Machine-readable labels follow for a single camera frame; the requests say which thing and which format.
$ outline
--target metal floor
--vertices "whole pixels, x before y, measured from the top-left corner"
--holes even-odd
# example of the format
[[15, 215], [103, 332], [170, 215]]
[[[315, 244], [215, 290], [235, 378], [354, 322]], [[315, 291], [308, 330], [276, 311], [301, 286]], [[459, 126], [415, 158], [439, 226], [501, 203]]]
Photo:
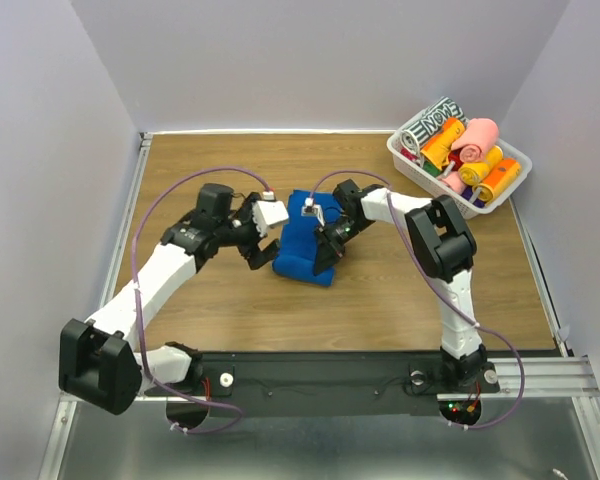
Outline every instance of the metal floor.
[[[508, 400], [484, 402], [497, 416]], [[80, 403], [64, 455], [66, 480], [570, 480], [597, 478], [570, 398], [527, 399], [483, 431], [406, 415], [254, 418], [216, 436], [170, 432], [163, 401], [114, 417]]]

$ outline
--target rolled towel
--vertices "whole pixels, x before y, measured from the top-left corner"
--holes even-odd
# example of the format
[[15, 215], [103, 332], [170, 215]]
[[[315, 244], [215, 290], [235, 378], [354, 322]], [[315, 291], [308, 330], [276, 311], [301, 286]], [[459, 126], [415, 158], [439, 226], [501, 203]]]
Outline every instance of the rolled towel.
[[447, 156], [447, 162], [453, 163], [453, 170], [460, 170], [463, 163], [460, 160], [460, 150], [451, 150]]
[[449, 118], [442, 126], [442, 131], [432, 137], [422, 147], [420, 153], [433, 163], [437, 169], [442, 170], [447, 156], [451, 152], [451, 144], [464, 132], [464, 124], [455, 117]]
[[477, 193], [478, 198], [488, 205], [513, 183], [521, 171], [522, 166], [515, 159], [505, 158], [482, 182], [472, 187], [474, 195]]
[[471, 202], [471, 199], [473, 198], [473, 189], [471, 187], [465, 188], [464, 192], [462, 192], [462, 198], [469, 201], [470, 203], [473, 203], [473, 205], [475, 205], [478, 208], [484, 208], [484, 202], [479, 198], [475, 198], [473, 202]]
[[441, 173], [440, 169], [436, 168], [436, 166], [433, 163], [431, 163], [429, 160], [425, 160], [424, 165], [422, 166], [422, 169], [434, 178], [437, 177], [438, 175], [440, 175], [440, 173]]
[[458, 172], [464, 183], [471, 186], [477, 185], [489, 175], [493, 167], [502, 161], [503, 158], [502, 149], [496, 145], [485, 155], [484, 161], [464, 163]]
[[480, 162], [498, 140], [498, 125], [489, 118], [469, 120], [462, 136], [453, 142], [451, 150], [460, 148], [460, 160], [463, 163]]
[[462, 181], [462, 178], [460, 178], [460, 174], [458, 172], [451, 172], [440, 181], [458, 195], [462, 195], [462, 192], [464, 192], [465, 188], [467, 187]]
[[449, 97], [442, 97], [436, 103], [428, 106], [413, 122], [405, 125], [400, 132], [400, 143], [409, 152], [405, 155], [410, 160], [420, 158], [420, 149], [433, 137], [444, 122], [455, 117], [463, 124], [466, 122], [462, 108]]

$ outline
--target screw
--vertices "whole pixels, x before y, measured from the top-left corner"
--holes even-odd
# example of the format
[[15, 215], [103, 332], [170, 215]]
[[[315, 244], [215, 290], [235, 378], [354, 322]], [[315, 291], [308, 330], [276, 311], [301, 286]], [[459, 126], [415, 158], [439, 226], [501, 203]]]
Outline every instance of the screw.
[[411, 372], [411, 383], [416, 387], [424, 385], [425, 378], [426, 377], [424, 373], [422, 373], [420, 370], [414, 370], [413, 372]]
[[229, 388], [231, 385], [233, 385], [233, 375], [231, 375], [229, 372], [225, 372], [220, 375], [220, 385], [222, 385], [224, 388]]
[[484, 379], [487, 381], [487, 383], [495, 385], [498, 383], [498, 374], [495, 372], [495, 370], [487, 370], [484, 372]]

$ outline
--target pink rolled towel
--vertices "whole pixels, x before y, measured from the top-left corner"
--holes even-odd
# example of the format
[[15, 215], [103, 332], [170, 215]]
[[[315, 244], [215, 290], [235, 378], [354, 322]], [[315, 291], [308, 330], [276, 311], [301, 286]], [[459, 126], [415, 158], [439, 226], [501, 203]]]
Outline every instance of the pink rolled towel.
[[460, 160], [464, 163], [480, 162], [498, 140], [498, 125], [490, 118], [469, 120], [462, 136], [453, 142], [451, 150], [460, 150]]
[[467, 188], [467, 186], [462, 181], [462, 177], [460, 177], [460, 174], [458, 172], [451, 172], [447, 177], [443, 178], [440, 181], [447, 185], [458, 195], [462, 195], [464, 189]]

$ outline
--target yellow rolled towel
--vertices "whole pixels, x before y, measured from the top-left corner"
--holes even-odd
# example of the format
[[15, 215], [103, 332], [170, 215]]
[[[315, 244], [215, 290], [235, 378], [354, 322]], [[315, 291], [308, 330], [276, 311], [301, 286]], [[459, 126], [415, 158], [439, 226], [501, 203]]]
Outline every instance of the yellow rolled towel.
[[503, 158], [502, 149], [496, 145], [485, 155], [484, 161], [465, 163], [460, 167], [458, 173], [464, 183], [473, 187], [484, 180], [489, 172], [493, 170], [493, 167], [500, 163]]
[[442, 131], [429, 139], [420, 153], [438, 170], [442, 170], [447, 155], [451, 151], [451, 144], [464, 132], [464, 124], [455, 117], [451, 117], [442, 125]]

